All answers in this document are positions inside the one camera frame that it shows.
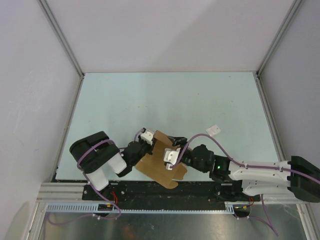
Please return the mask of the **brown cardboard box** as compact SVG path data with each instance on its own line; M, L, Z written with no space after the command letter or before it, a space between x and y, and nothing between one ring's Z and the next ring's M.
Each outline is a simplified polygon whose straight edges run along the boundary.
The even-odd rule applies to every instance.
M146 154L135 168L166 189L174 189L178 186L178 181L184 179L188 170L182 163L176 164L172 170L167 170L163 158L165 148L175 150L180 146L172 146L168 135L159 130L155 132L153 140L156 141L153 155Z

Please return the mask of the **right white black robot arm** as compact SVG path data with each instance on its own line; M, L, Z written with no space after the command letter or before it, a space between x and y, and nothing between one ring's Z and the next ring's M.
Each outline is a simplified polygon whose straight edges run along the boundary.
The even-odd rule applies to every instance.
M167 170L183 163L221 185L215 196L229 202L260 195L288 195L303 202L319 203L320 169L301 156L278 162L236 161L227 152L216 155L206 145L189 149L185 137L169 137L173 148L166 148L163 161Z

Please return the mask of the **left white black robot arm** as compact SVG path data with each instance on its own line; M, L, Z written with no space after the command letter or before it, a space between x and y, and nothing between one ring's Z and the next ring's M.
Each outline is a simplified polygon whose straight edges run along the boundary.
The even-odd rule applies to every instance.
M100 131L74 142L69 152L77 168L93 185L93 194L105 200L110 196L111 188L103 167L108 166L120 178L127 175L146 154L152 153L156 142L154 135L153 130L142 128L127 147L120 148Z

